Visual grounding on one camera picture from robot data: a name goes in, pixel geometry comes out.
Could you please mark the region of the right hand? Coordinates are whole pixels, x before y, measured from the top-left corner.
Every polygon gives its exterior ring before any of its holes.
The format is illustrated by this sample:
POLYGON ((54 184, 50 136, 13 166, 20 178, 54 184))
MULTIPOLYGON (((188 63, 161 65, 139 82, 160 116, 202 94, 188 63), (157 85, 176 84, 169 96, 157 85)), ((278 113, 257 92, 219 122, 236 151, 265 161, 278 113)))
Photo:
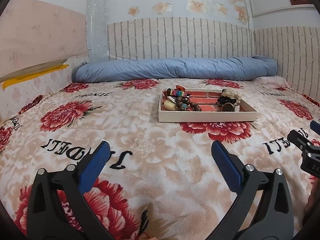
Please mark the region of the right hand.
POLYGON ((304 211, 303 220, 308 220, 319 203, 319 183, 314 182, 304 211))

